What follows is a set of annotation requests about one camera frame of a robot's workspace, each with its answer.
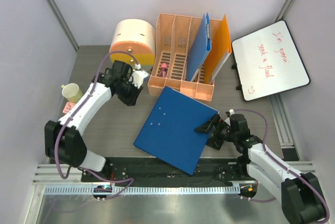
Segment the yellow cabinet drawer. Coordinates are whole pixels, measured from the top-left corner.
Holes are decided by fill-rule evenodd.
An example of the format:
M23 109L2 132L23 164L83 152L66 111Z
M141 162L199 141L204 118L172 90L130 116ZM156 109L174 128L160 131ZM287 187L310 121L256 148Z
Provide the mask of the yellow cabinet drawer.
M133 56L136 58L136 60L141 64L141 65L154 65L155 63L155 56L152 53L138 53L138 54L133 54ZM112 62L115 60L126 62L128 64L135 64L135 60L124 53L114 53L110 56L110 59Z

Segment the blue ring binder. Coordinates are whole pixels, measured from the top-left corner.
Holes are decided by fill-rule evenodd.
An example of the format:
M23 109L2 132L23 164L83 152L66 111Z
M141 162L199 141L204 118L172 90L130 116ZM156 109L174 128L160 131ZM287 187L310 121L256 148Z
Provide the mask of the blue ring binder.
M209 134L195 132L218 111L165 87L133 145L193 175Z

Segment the white arched drawer cabinet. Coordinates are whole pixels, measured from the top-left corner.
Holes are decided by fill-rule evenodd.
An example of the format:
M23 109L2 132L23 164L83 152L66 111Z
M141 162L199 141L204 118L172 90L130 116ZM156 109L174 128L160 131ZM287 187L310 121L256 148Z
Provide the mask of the white arched drawer cabinet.
M152 53L155 56L155 29L141 19L125 19L115 29L109 51L122 51L130 54ZM141 65L151 72L154 65Z

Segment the orange desk file organizer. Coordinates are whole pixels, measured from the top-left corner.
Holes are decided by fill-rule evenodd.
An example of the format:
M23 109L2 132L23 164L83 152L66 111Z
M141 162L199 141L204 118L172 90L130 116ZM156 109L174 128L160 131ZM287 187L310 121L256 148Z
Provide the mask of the orange desk file organizer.
M201 102L212 101L214 84L204 83L204 66L194 81L185 80L188 52L201 21L201 17L159 14L156 26L155 64L148 81L151 96L159 96L167 86ZM169 65L166 78L160 77L163 62Z

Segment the orange folder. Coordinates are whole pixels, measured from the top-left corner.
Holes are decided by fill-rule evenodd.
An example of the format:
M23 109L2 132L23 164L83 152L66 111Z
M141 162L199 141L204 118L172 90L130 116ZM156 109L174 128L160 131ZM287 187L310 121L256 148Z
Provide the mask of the orange folder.
M214 38L212 49L205 60L204 83L211 84L232 53L227 16L224 15Z

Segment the light blue thin folder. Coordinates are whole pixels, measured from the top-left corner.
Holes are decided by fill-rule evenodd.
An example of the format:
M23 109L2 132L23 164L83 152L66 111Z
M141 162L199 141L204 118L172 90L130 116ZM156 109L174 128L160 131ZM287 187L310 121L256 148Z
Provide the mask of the light blue thin folder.
M187 56L187 68L185 80L192 82L199 73L209 52L212 49L211 28L209 14L203 15L196 37Z

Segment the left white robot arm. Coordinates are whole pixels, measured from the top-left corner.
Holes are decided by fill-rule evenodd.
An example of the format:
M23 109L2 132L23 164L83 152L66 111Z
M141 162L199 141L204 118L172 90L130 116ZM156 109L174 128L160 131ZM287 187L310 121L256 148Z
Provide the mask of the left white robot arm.
M108 158L87 149L82 135L99 109L114 95L127 106L134 106L149 73L139 65L116 60L112 67L94 76L78 103L58 121L44 127L46 156L70 167L90 170L101 182L111 177Z

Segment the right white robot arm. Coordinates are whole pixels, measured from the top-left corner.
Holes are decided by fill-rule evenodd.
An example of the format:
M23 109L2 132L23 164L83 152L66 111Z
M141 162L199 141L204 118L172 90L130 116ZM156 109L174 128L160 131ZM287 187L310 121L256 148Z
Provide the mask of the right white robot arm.
M265 139L251 134L243 114L231 110L227 116L223 120L215 114L195 132L209 134L207 145L217 150L224 142L233 143L241 153L237 175L261 183L281 204L289 223L327 223L330 210L317 177L293 168L275 155Z

